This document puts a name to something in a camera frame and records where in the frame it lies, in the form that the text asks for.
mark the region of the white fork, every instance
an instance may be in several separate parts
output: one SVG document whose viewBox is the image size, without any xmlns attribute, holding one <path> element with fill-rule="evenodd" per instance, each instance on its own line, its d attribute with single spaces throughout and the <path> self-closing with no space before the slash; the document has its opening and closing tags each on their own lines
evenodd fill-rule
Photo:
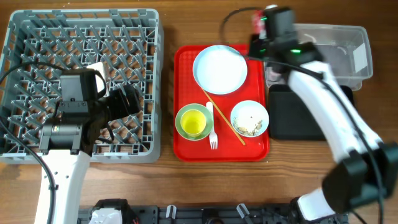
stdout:
<svg viewBox="0 0 398 224">
<path fill-rule="evenodd" d="M 211 132 L 209 135 L 210 139 L 210 147 L 211 149 L 217 149 L 218 148 L 218 137 L 217 134 L 214 131 L 214 111 L 213 111 L 213 104 L 211 102 L 206 103 L 207 109 L 210 111 L 211 115 L 213 116 L 213 127 L 211 128 Z"/>
</svg>

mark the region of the dish rack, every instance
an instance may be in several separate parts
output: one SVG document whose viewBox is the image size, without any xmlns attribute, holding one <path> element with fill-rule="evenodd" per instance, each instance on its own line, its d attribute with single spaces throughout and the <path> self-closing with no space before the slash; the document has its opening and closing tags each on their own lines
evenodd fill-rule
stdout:
<svg viewBox="0 0 398 224">
<path fill-rule="evenodd" d="M 143 110 L 109 122 L 115 140 L 95 144 L 91 161 L 154 162 L 160 156 L 163 40 L 162 24 L 154 9 L 16 11 L 7 28 L 0 73 L 30 61 L 63 68 L 103 62 L 109 69 L 109 90 L 132 85 L 140 94 Z M 12 72 L 3 84 L 1 119 L 41 156 L 39 130 L 61 97 L 60 71 L 30 65 Z M 12 137 L 0 132 L 4 136 L 0 162 L 36 163 Z M 100 137 L 110 139 L 105 129 Z"/>
</svg>

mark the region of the plastic container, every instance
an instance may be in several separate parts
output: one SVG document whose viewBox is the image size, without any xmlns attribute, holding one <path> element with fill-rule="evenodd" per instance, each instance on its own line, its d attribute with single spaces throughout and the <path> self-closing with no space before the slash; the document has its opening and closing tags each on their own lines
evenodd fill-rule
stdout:
<svg viewBox="0 0 398 224">
<path fill-rule="evenodd" d="M 296 24 L 298 39 L 313 42 L 330 63 L 339 85 L 352 90 L 362 87 L 362 81 L 372 77 L 373 64 L 368 34 L 363 27 L 322 24 Z M 270 67 L 266 68 L 266 82 L 284 84 L 277 80 Z"/>
<path fill-rule="evenodd" d="M 181 47 L 175 54 L 174 64 L 174 119 L 178 111 L 190 103 L 206 105 L 209 101 L 193 77 L 193 61 L 209 45 L 188 45 Z M 247 45 L 232 45 L 234 49 L 246 53 Z M 215 95 L 209 93 L 223 114 L 229 118 L 236 104 L 244 100 L 259 102 L 265 107 L 265 81 L 262 65 L 257 61 L 247 61 L 248 75 L 243 85 L 236 91 Z M 214 109 L 214 127 L 218 135 L 218 149 L 211 150 L 209 138 L 189 141 L 178 134 L 174 128 L 174 153 L 187 162 L 225 162 L 259 161 L 269 151 L 268 131 L 256 138 L 243 138 L 243 146 L 231 128 L 225 123 L 219 112 Z"/>
<path fill-rule="evenodd" d="M 160 156 L 160 71 L 164 32 L 154 9 L 26 10 L 11 15 L 0 72 L 39 60 L 67 68 L 104 62 L 110 90 L 133 85 L 143 112 L 110 122 L 114 144 L 96 144 L 91 161 L 154 162 Z M 1 89 L 3 119 L 17 137 L 38 148 L 42 123 L 61 96 L 59 74 L 29 66 L 12 72 Z M 108 131 L 101 137 L 110 139 Z M 35 164 L 23 147 L 5 135 L 0 161 Z"/>
</svg>

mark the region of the label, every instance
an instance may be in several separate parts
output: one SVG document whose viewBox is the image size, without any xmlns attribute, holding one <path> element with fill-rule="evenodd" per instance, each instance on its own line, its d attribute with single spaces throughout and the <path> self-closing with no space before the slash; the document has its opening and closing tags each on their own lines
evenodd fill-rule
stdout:
<svg viewBox="0 0 398 224">
<path fill-rule="evenodd" d="M 359 72 L 362 68 L 368 66 L 365 43 L 361 44 L 357 49 L 354 50 L 354 64 L 355 72 Z"/>
</svg>

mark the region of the white bowl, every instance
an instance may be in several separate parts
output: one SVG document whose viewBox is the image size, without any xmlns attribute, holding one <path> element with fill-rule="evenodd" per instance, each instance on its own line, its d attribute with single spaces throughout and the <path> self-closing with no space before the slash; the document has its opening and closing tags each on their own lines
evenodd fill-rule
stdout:
<svg viewBox="0 0 398 224">
<path fill-rule="evenodd" d="M 204 90 L 223 95 L 241 87 L 248 75 L 248 65 L 232 47 L 213 45 L 198 54 L 192 72 L 195 81 Z"/>
<path fill-rule="evenodd" d="M 262 120 L 262 127 L 253 136 L 244 135 L 236 128 L 234 124 L 236 118 L 239 118 L 239 120 L 241 121 L 247 121 L 247 124 L 255 124 L 257 121 Z M 268 128 L 269 124 L 267 110 L 260 103 L 252 100 L 242 101 L 235 105 L 235 107 L 232 109 L 230 119 L 235 131 L 238 132 L 240 135 L 249 138 L 262 135 Z"/>
</svg>

